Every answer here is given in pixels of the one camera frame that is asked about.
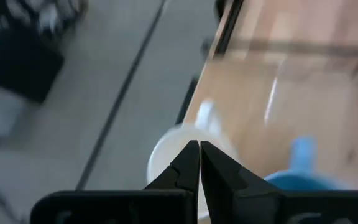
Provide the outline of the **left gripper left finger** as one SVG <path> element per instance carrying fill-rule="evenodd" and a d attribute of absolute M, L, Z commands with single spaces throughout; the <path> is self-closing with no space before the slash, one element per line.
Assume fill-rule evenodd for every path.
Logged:
<path fill-rule="evenodd" d="M 184 190 L 197 201 L 199 172 L 200 146 L 196 140 L 191 140 L 145 189 Z"/>

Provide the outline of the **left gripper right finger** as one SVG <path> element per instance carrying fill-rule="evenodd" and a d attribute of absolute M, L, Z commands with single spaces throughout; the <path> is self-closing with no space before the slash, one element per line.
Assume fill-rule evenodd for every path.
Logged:
<path fill-rule="evenodd" d="M 280 190 L 208 141 L 201 142 L 201 180 L 212 224 L 274 224 Z"/>

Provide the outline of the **white mug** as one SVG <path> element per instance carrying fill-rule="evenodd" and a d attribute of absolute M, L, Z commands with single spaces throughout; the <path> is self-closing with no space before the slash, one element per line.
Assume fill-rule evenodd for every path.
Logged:
<path fill-rule="evenodd" d="M 170 189 L 145 189 L 137 194 L 141 223 L 197 224 L 208 218 L 208 206 L 201 180 L 201 142 L 208 141 L 239 162 L 237 151 L 221 131 L 221 119 L 212 101 L 204 100 L 194 124 L 182 124 L 168 130 L 154 147 L 147 165 L 147 184 L 150 184 L 191 140 L 200 146 L 200 179 L 198 200 L 189 192 Z"/>

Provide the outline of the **light blue mug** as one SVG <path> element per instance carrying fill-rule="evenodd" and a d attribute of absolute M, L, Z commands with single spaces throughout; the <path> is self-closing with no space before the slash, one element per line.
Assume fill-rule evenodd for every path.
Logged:
<path fill-rule="evenodd" d="M 335 180 L 314 172 L 316 141 L 310 136 L 293 140 L 288 169 L 264 177 L 264 180 L 283 190 L 338 190 Z"/>

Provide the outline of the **dark blurred floor equipment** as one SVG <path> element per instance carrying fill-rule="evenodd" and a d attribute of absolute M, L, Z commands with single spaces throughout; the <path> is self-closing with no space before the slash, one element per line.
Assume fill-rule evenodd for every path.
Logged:
<path fill-rule="evenodd" d="M 90 0 L 0 0 L 0 88 L 43 103 L 63 67 L 65 34 Z"/>

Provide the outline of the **wooden shelf with black frame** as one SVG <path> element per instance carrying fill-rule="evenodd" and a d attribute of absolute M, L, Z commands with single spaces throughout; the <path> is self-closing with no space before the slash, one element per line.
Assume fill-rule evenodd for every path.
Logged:
<path fill-rule="evenodd" d="M 212 100 L 243 166 L 265 177 L 314 140 L 314 172 L 358 189 L 358 43 L 234 39 L 208 57 L 184 120 Z"/>

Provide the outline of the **black table frame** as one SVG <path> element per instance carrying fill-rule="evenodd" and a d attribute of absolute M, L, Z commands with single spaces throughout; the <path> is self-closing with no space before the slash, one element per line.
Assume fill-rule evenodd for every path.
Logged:
<path fill-rule="evenodd" d="M 215 0 L 215 11 L 219 23 L 223 21 L 223 29 L 213 51 L 213 57 L 226 53 L 237 18 L 245 0 Z"/>

